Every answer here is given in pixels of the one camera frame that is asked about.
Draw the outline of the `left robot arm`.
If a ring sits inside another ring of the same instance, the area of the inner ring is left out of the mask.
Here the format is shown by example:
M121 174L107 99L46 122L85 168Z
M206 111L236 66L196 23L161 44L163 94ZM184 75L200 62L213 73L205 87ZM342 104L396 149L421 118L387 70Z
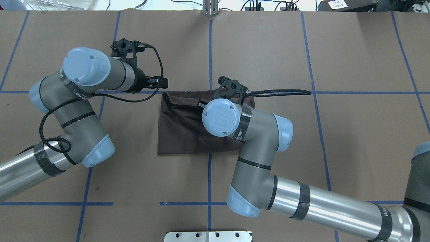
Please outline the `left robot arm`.
M112 47L112 56L79 46L68 52L57 73L38 81L30 100L44 113L40 141L1 164L1 201L19 194L77 164L93 167L110 158L115 147L89 99L100 89L137 93L166 89L163 73L147 76L136 53L152 45Z

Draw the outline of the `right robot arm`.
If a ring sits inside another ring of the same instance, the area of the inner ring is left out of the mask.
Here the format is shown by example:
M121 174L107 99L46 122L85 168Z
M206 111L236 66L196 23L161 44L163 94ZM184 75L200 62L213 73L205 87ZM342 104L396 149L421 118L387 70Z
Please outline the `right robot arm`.
M242 149L212 155L212 228L259 241L429 241L429 130L412 95L224 99L210 132Z

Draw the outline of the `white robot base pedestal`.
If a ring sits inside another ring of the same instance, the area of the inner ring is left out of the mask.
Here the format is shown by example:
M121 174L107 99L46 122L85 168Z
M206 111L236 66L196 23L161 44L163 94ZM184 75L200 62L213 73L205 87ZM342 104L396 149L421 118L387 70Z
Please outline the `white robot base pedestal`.
M249 231L168 232L165 242L253 242Z

